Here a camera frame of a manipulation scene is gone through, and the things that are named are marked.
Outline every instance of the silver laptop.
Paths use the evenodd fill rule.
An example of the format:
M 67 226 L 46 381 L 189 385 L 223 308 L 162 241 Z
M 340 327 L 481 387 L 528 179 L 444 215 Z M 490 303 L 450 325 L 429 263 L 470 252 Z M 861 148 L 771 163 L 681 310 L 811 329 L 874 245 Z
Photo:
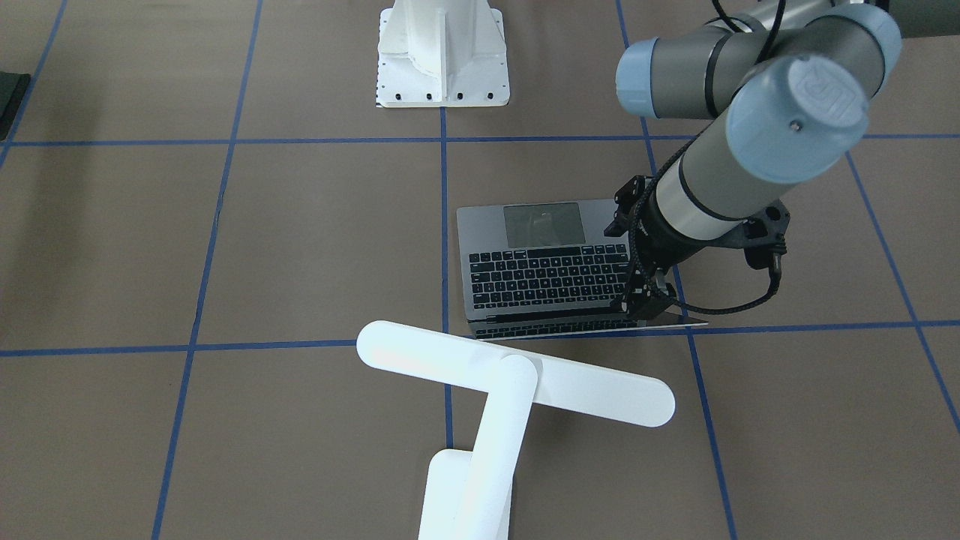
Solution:
M 630 255 L 610 199 L 457 209 L 464 306 L 478 339 L 705 324 L 619 309 Z

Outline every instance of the white bar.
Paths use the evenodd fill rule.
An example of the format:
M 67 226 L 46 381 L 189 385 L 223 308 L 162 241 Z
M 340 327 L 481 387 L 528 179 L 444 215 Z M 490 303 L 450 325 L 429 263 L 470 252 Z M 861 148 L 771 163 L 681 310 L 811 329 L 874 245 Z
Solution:
M 540 374 L 534 403 L 648 428 L 675 409 L 673 392 L 658 379 L 387 321 L 364 327 L 356 347 L 373 368 L 488 393 L 490 362 L 524 356 Z
M 523 356 L 504 356 L 487 371 L 492 390 L 473 443 L 454 540 L 493 540 L 500 529 L 537 391 L 537 370 Z

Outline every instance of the white plastic object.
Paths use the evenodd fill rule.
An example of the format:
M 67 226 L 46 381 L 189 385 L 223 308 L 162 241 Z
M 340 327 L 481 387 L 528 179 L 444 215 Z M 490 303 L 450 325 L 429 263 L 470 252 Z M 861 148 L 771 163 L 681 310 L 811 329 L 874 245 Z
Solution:
M 357 336 L 369 366 L 487 392 L 472 452 L 427 472 L 420 540 L 507 540 L 511 483 L 533 403 L 656 427 L 673 416 L 661 380 L 387 321 Z
M 503 14 L 487 0 L 396 0 L 380 14 L 376 104 L 497 107 L 510 101 Z
M 540 374 L 535 404 L 647 428 L 666 424 L 675 407 L 662 380 L 388 321 L 360 331 L 357 353 L 376 369 L 488 393 L 489 362 L 524 356 Z

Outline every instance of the white t-shaped object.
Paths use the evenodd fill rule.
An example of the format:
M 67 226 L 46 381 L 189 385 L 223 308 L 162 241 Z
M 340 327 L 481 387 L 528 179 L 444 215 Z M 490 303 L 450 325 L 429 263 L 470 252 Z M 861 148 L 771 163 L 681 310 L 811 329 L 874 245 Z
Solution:
M 675 408 L 661 380 L 386 321 L 360 331 L 357 353 L 377 369 L 489 394 L 473 451 L 430 462 L 420 540 L 506 540 L 531 404 L 649 428 Z

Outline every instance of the black object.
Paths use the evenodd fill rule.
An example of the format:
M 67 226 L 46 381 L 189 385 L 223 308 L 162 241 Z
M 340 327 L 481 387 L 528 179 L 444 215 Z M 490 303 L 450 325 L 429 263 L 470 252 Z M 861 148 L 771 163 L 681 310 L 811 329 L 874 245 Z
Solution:
M 666 223 L 656 205 L 655 178 L 634 176 L 617 190 L 617 210 L 606 236 L 632 233 L 631 261 L 626 290 L 614 303 L 621 304 L 635 320 L 649 320 L 671 306 L 705 314 L 735 313 L 763 304 L 780 288 L 780 258 L 786 254 L 785 233 L 790 212 L 780 200 L 748 217 L 742 224 L 713 240 L 681 237 Z M 677 300 L 676 291 L 665 282 L 667 269 L 707 247 L 742 249 L 747 264 L 766 268 L 770 286 L 762 297 L 737 307 L 709 309 Z
M 0 140 L 7 140 L 29 84 L 30 75 L 0 71 Z

